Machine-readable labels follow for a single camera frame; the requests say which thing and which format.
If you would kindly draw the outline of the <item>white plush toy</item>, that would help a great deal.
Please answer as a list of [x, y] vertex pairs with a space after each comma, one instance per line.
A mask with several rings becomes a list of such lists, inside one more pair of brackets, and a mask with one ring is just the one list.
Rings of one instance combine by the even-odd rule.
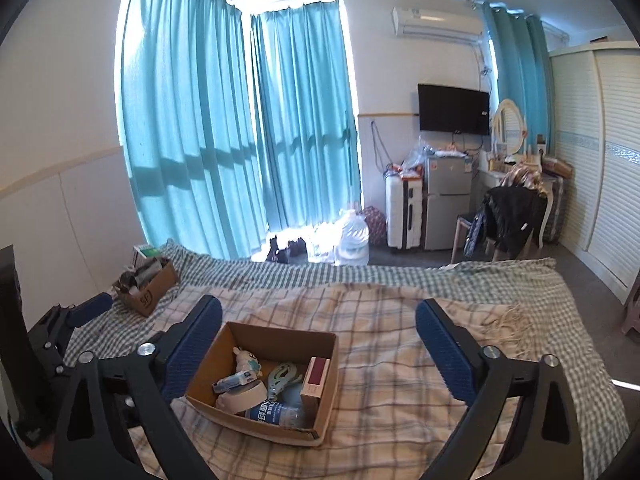
[[235, 356], [236, 371], [252, 372], [257, 378], [262, 377], [262, 366], [252, 352], [244, 350], [241, 347], [234, 347], [233, 354]]

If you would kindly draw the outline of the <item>green folding hanger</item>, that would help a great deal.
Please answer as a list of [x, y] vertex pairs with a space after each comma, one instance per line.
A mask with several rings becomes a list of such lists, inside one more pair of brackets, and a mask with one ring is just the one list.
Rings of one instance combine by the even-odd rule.
[[297, 366], [292, 362], [278, 364], [269, 374], [267, 379], [268, 400], [276, 402], [280, 394], [288, 388], [303, 380]]

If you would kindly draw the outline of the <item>clear plastic water bottle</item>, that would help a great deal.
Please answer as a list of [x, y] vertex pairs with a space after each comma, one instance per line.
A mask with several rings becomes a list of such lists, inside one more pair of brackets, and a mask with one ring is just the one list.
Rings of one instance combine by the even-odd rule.
[[262, 401], [254, 408], [246, 410], [244, 416], [254, 422], [302, 429], [306, 425], [306, 416], [300, 406], [294, 406], [282, 402]]

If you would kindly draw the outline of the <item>red white medicine box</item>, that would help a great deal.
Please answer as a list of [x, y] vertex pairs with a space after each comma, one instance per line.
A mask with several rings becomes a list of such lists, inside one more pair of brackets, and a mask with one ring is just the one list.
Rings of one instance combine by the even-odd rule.
[[313, 422], [317, 415], [331, 360], [314, 356], [310, 359], [300, 389], [300, 400], [308, 422]]

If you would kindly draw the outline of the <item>blue tissue pack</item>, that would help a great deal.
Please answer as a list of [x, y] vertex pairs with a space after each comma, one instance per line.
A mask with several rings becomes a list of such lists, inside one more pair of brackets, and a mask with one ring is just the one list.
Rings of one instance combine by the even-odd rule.
[[254, 370], [240, 370], [235, 374], [221, 378], [213, 383], [213, 392], [223, 394], [231, 390], [245, 387], [258, 379]]

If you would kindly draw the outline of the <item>small cardboard box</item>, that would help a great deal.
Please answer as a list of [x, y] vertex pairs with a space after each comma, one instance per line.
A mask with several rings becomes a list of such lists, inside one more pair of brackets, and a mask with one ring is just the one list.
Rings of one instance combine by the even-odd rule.
[[132, 248], [131, 263], [113, 284], [117, 298], [129, 309], [148, 318], [171, 287], [179, 283], [169, 258], [149, 244]]

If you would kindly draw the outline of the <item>green checked bed sheet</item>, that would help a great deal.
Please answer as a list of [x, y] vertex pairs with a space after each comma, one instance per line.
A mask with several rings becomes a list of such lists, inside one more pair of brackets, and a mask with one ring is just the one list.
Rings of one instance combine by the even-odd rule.
[[[575, 300], [552, 259], [464, 262], [450, 268], [398, 266], [306, 266], [224, 261], [190, 252], [175, 242], [164, 246], [179, 284], [160, 300], [167, 306], [189, 286], [240, 292], [326, 284], [373, 284], [427, 290], [454, 322], [481, 344], [494, 344], [512, 358], [557, 356], [574, 400], [582, 439], [584, 474], [600, 476], [628, 438], [623, 402], [594, 348]], [[124, 356], [148, 340], [148, 318], [120, 302], [73, 334], [65, 361], [74, 364], [86, 350], [99, 358]]]

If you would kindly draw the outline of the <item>beige plaid blanket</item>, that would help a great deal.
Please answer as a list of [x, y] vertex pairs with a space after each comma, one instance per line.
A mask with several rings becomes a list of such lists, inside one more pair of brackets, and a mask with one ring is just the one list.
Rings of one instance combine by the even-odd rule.
[[171, 406], [221, 479], [415, 479], [457, 425], [465, 406], [450, 396], [416, 332], [414, 287], [326, 284], [291, 289], [189, 286], [150, 317], [150, 331], [182, 321], [201, 296], [224, 319], [334, 333], [337, 396], [318, 448], [244, 436], [208, 420], [186, 400]]

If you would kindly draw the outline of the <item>chair with black jacket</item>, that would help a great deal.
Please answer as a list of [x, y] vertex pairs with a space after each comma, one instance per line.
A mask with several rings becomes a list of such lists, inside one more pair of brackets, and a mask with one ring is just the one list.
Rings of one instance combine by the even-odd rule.
[[508, 259], [526, 256], [534, 239], [544, 235], [551, 207], [552, 192], [544, 187], [541, 171], [516, 164], [498, 186], [484, 194], [477, 211], [457, 216], [450, 262], [456, 260], [459, 248], [471, 258], [483, 242], [492, 245], [495, 260], [499, 255]]

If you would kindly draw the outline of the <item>teal window curtain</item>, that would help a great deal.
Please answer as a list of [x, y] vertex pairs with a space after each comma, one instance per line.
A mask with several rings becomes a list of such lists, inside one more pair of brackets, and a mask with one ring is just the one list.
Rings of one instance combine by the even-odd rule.
[[118, 128], [147, 240], [244, 259], [360, 199], [340, 0], [122, 0]]

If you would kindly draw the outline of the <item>silver mini fridge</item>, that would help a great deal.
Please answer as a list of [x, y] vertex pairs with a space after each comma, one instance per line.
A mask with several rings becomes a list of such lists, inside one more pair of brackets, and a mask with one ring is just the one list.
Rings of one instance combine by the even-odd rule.
[[426, 167], [426, 216], [424, 248], [446, 250], [454, 247], [459, 214], [471, 203], [472, 159], [430, 156]]

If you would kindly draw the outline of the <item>white suitcase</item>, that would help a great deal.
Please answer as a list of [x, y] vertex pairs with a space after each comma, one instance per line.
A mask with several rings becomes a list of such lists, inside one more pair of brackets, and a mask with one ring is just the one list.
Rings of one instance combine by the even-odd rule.
[[423, 180], [415, 171], [387, 171], [385, 214], [387, 245], [406, 250], [420, 246], [422, 234]]

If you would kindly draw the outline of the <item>white oval mirror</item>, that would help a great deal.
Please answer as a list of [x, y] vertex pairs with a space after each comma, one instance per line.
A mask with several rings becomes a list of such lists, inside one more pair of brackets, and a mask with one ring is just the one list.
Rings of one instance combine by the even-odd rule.
[[502, 100], [491, 119], [494, 151], [507, 158], [518, 154], [526, 144], [527, 130], [520, 109], [511, 99]]

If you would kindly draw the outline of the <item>white louvred wardrobe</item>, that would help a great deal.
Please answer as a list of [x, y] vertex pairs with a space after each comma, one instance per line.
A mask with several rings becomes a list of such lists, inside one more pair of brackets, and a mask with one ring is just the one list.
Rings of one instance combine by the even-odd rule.
[[553, 151], [574, 169], [561, 243], [620, 301], [639, 271], [639, 46], [551, 53]]

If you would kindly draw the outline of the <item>teal side curtain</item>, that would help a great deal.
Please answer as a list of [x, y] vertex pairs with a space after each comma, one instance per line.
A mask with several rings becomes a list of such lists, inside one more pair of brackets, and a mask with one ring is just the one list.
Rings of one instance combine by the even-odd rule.
[[538, 136], [550, 146], [554, 131], [553, 75], [542, 21], [536, 14], [483, 2], [488, 37], [494, 45], [500, 100], [515, 103], [526, 122], [526, 146], [536, 152]]

